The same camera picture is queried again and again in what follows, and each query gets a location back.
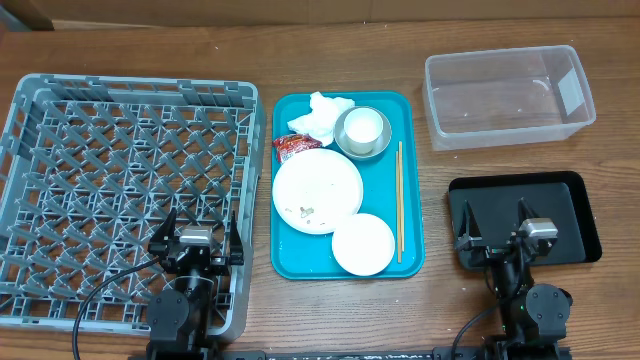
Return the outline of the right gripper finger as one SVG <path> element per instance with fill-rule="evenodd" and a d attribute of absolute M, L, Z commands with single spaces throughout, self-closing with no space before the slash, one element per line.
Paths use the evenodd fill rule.
<path fill-rule="evenodd" d="M 538 218 L 537 212 L 529 205 L 524 197 L 518 200 L 518 222 L 524 223 L 526 220 Z"/>
<path fill-rule="evenodd" d="M 456 251 L 475 251 L 487 246 L 478 227 L 471 205 L 464 202 L 462 222 L 457 230 L 457 238 L 454 242 Z"/>

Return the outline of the white napkin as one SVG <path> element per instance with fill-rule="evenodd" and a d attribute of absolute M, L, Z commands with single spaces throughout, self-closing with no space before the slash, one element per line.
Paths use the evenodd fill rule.
<path fill-rule="evenodd" d="M 289 121 L 287 126 L 294 133 L 309 135 L 327 147 L 335 139 L 334 127 L 338 118 L 354 107 L 355 101 L 352 99 L 326 97 L 316 91 L 310 95 L 311 112 Z"/>

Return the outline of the white cup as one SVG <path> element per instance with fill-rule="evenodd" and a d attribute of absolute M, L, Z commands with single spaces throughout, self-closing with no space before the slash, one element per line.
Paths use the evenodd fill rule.
<path fill-rule="evenodd" d="M 344 120 L 344 132 L 352 152 L 363 155 L 370 152 L 383 132 L 383 120 L 374 109 L 358 107 Z"/>

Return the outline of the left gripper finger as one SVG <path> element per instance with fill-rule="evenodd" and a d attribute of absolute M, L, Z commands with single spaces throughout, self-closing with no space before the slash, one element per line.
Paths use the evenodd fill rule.
<path fill-rule="evenodd" d="M 231 213 L 229 234 L 229 264 L 242 266 L 244 264 L 244 247 L 238 231 L 236 213 Z"/>
<path fill-rule="evenodd" d="M 152 255 L 167 255 L 170 244 L 175 239 L 177 211 L 172 209 L 164 222 L 149 240 L 147 250 Z"/>

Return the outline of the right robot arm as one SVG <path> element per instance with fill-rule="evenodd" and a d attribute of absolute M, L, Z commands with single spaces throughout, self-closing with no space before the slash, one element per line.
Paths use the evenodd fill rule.
<path fill-rule="evenodd" d="M 458 332 L 449 357 L 460 355 L 458 344 L 478 321 L 498 311 L 504 333 L 489 336 L 477 349 L 475 359 L 560 359 L 567 353 L 558 341 L 567 334 L 566 322 L 573 298 L 567 291 L 533 280 L 530 264 L 550 253 L 558 240 L 558 229 L 542 218 L 525 199 L 518 201 L 521 224 L 498 245 L 485 240 L 472 207 L 465 203 L 454 248 L 468 252 L 474 267 L 484 271 L 485 283 L 493 287 L 496 304 L 469 320 Z"/>

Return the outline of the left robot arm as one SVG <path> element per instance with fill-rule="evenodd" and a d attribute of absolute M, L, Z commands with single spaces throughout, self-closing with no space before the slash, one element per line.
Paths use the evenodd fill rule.
<path fill-rule="evenodd" d="M 152 297 L 146 314 L 149 360 L 221 359 L 218 343 L 207 336 L 215 278 L 244 263 L 235 218 L 231 219 L 230 253 L 214 256 L 213 229 L 188 226 L 175 234 L 177 211 L 171 210 L 151 237 L 148 252 L 162 269 L 174 274 L 174 285 Z"/>

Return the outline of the grey bowl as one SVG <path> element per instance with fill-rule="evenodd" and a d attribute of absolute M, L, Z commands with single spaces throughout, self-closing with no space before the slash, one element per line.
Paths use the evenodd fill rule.
<path fill-rule="evenodd" d="M 344 132 L 344 120 L 346 115 L 353 110 L 354 108 L 358 108 L 358 107 L 368 107 L 371 109 L 376 110 L 382 117 L 383 120 L 383 132 L 381 134 L 381 136 L 378 138 L 378 140 L 376 141 L 373 149 L 363 155 L 358 155 L 355 154 L 354 152 L 351 151 L 350 147 L 349 147 L 349 143 L 347 140 L 347 136 Z M 364 160 L 368 160 L 368 159 L 372 159 L 378 155 L 380 155 L 389 145 L 390 141 L 391 141 L 391 136 L 392 136 L 392 130 L 391 130 L 391 125 L 389 120 L 385 117 L 385 115 L 380 112 L 379 110 L 373 108 L 373 107 L 369 107 L 369 106 L 356 106 L 354 108 L 351 108 L 349 110 L 347 110 L 346 112 L 344 112 L 337 120 L 335 127 L 334 127 L 334 135 L 335 135 L 335 141 L 338 145 L 338 147 L 341 149 L 341 151 L 349 158 L 353 159 L 353 160 L 357 160 L 357 161 L 364 161 Z"/>

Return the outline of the red snack wrapper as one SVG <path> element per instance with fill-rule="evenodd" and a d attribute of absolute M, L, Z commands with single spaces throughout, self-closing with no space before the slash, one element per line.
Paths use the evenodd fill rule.
<path fill-rule="evenodd" d="M 283 163 L 302 151 L 321 148 L 322 142 L 307 134 L 289 134 L 276 138 L 272 146 L 276 151 L 276 160 Z"/>

